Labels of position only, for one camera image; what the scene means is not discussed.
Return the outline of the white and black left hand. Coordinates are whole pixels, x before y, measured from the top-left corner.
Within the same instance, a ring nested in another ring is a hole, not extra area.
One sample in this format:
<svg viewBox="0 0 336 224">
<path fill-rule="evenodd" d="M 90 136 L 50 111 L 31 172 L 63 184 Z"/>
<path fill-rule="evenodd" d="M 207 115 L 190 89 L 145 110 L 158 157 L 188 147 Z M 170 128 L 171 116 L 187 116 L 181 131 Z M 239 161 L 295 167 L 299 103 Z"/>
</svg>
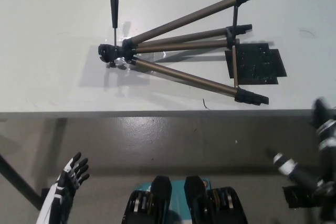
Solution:
<svg viewBox="0 0 336 224">
<path fill-rule="evenodd" d="M 62 201 L 67 193 L 73 198 L 83 182 L 90 177 L 88 158 L 81 156 L 81 152 L 78 152 L 63 168 L 56 180 L 54 198 Z"/>
</svg>

